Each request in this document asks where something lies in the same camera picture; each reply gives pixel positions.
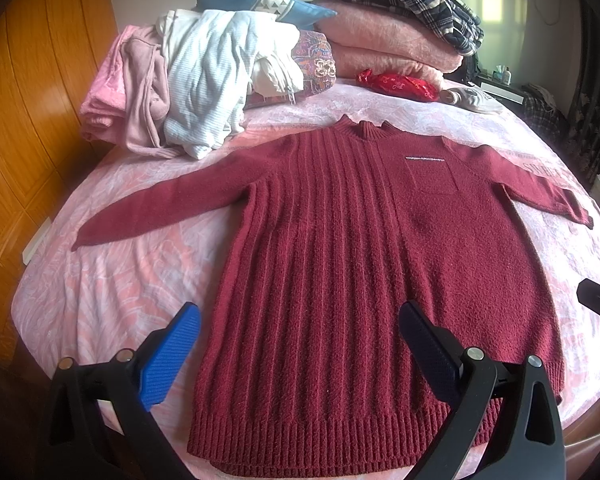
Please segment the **bedside table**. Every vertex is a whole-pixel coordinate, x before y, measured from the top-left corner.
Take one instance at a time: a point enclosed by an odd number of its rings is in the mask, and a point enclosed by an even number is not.
[[[474,79],[476,86],[487,92],[491,97],[505,105],[509,110],[522,119],[524,107],[522,103],[525,95],[522,90],[509,85],[503,85],[500,81],[493,81],[484,75],[477,75]]]

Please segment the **ribbed turtleneck collar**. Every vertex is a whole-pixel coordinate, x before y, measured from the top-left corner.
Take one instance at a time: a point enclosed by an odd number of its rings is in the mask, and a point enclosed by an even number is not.
[[[353,122],[348,116],[343,115],[340,120],[333,125],[333,128],[339,133],[351,135],[364,140],[378,140],[390,137],[401,131],[387,121],[382,126],[375,126],[369,121]]]

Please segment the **red sweater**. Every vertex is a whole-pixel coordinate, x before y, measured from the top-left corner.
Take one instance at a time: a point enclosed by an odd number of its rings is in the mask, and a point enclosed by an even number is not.
[[[539,355],[561,389],[552,298],[511,200],[592,227],[571,191],[489,146],[344,116],[133,193],[90,219],[76,246],[240,198],[194,390],[191,454],[261,477],[416,462],[448,407],[398,334],[407,299],[465,347],[510,362]]]

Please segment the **metal bolt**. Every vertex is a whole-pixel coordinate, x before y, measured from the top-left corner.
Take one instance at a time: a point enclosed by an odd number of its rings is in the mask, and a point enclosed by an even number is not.
[[[134,356],[134,351],[129,348],[123,348],[116,354],[116,361],[128,363]]]
[[[68,370],[74,365],[74,360],[71,357],[63,357],[58,362],[58,368],[61,370]]]
[[[535,366],[536,368],[542,366],[542,359],[539,358],[537,355],[530,355],[526,360],[529,362],[530,365]]]
[[[482,361],[484,359],[484,352],[475,346],[467,349],[466,354],[474,361]]]

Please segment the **dark curtain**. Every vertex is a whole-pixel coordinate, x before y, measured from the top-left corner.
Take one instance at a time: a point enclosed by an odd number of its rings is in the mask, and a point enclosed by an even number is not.
[[[600,20],[585,0],[582,9],[580,76],[569,112],[570,130],[561,151],[592,183],[600,174]]]

